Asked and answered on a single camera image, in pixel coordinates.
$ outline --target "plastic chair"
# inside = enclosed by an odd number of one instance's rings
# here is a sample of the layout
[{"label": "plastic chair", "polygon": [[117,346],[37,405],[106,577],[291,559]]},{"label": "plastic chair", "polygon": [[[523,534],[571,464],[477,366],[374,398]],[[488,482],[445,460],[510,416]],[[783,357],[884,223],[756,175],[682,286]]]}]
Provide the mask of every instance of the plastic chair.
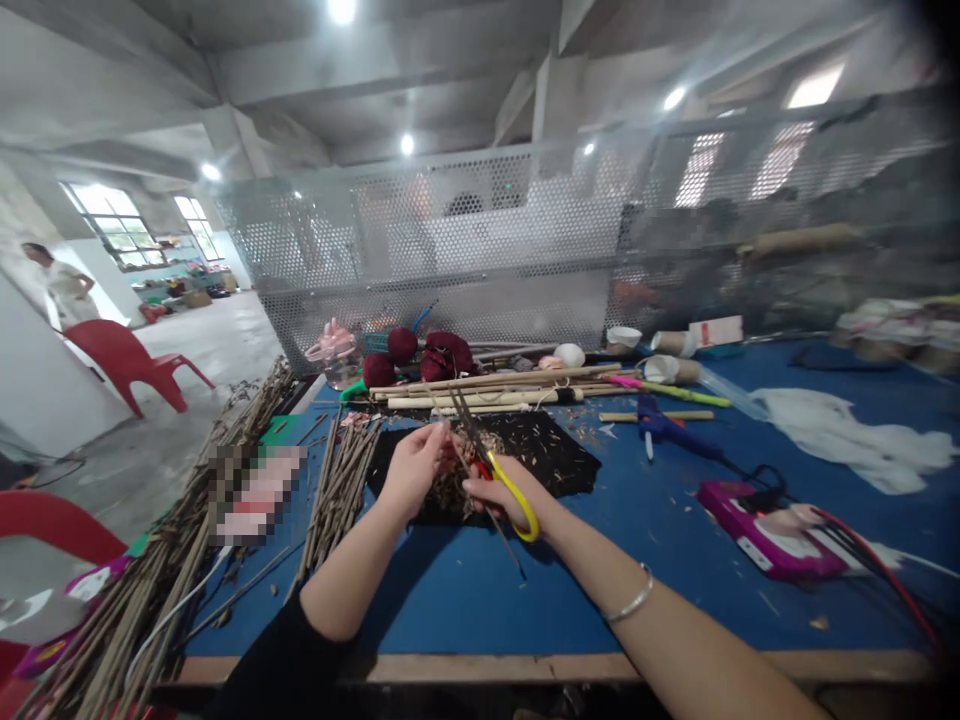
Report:
[{"label": "plastic chair", "polygon": [[93,358],[138,418],[143,418],[143,413],[130,392],[134,380],[152,386],[179,413],[187,411],[187,403],[173,379],[173,372],[178,367],[186,365],[207,385],[216,387],[196,365],[179,353],[150,357],[132,330],[112,320],[87,320],[66,330],[64,335]]},{"label": "plastic chair", "polygon": [[[69,500],[38,490],[0,491],[0,538],[26,535],[94,565],[127,551],[116,535]],[[13,717],[36,684],[10,676],[27,652],[0,640],[0,718]]]}]

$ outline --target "scissors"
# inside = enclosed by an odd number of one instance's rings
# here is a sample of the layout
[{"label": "scissors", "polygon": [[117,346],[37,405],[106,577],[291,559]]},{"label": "scissors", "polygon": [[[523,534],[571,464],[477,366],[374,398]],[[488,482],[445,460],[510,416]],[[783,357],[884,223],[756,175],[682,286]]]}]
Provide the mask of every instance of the scissors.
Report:
[{"label": "scissors", "polygon": [[517,533],[521,540],[533,542],[540,537],[540,523],[537,522],[537,516],[533,514],[533,508],[530,507],[530,503],[523,496],[523,493],[520,492],[520,488],[513,484],[513,481],[507,477],[507,474],[503,471],[503,468],[500,467],[500,463],[497,462],[496,455],[494,455],[491,450],[488,450],[483,444],[483,440],[480,439],[480,427],[477,425],[476,419],[470,412],[470,408],[467,406],[467,401],[463,397],[463,392],[457,390],[455,394],[450,396],[450,399],[453,401],[453,407],[456,409],[457,415],[460,416],[460,423],[463,425],[463,428],[467,433],[467,437],[470,439],[470,443],[473,445],[473,450],[476,454],[476,461],[480,466],[480,474],[483,475],[485,480],[499,480],[507,486],[507,490],[510,491],[510,494],[513,495],[516,501],[520,504],[520,508],[523,510],[523,514],[527,518],[527,524],[530,526],[530,532],[524,532],[517,527],[516,523],[513,523],[513,530]]}]

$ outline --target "white ball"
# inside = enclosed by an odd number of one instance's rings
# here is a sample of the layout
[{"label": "white ball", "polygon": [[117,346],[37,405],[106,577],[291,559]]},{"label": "white ball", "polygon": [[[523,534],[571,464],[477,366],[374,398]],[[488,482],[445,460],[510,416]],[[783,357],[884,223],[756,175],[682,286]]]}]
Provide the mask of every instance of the white ball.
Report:
[{"label": "white ball", "polygon": [[580,346],[573,343],[557,345],[553,354],[563,360],[563,364],[567,367],[583,367],[583,364],[587,361],[587,356],[583,354]]}]

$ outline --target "window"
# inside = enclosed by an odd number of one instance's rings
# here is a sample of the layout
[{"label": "window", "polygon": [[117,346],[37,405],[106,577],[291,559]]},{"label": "window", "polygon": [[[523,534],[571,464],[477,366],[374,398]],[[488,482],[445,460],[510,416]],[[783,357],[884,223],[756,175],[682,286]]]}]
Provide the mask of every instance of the window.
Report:
[{"label": "window", "polygon": [[167,264],[136,205],[123,190],[73,183],[62,187],[121,268]]},{"label": "window", "polygon": [[[825,103],[830,99],[840,80],[843,65],[839,62],[805,77],[790,93],[786,107],[809,107]],[[783,187],[790,173],[793,172],[793,166],[800,159],[800,153],[803,152],[807,138],[814,127],[816,127],[814,122],[799,122],[777,133],[770,152],[763,160],[753,189],[750,191],[751,200],[762,200]]]},{"label": "window", "polygon": [[700,205],[703,191],[707,189],[710,169],[717,160],[722,142],[723,133],[707,133],[698,137],[693,143],[693,152],[687,160],[687,169],[683,171],[683,180],[680,182],[677,197],[673,201],[674,207]]},{"label": "window", "polygon": [[833,89],[837,86],[842,74],[843,63],[839,62],[808,75],[794,88],[790,99],[787,101],[787,107],[823,105],[833,95]]},{"label": "window", "polygon": [[223,260],[223,251],[217,247],[213,239],[213,230],[210,229],[210,223],[207,222],[207,216],[196,198],[188,198],[183,195],[177,195],[174,200],[177,207],[180,208],[180,214],[190,226],[190,232],[197,239],[197,244],[203,250],[203,256],[208,260]]}]

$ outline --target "perforated metal panel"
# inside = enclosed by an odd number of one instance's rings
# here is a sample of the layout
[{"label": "perforated metal panel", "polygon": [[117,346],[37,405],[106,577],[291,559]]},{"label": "perforated metal panel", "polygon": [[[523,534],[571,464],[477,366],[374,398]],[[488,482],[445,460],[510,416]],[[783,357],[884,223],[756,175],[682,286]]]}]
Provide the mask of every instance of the perforated metal panel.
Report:
[{"label": "perforated metal panel", "polygon": [[[438,299],[429,326],[482,340],[597,347],[612,325],[733,312],[751,332],[820,328],[864,293],[949,289],[929,231],[956,215],[943,117],[911,93],[621,132],[590,155],[583,141],[332,168],[218,202],[300,374],[330,317],[362,338]],[[864,242],[762,267],[735,252],[839,221]],[[890,252],[940,274],[900,278]]]}]

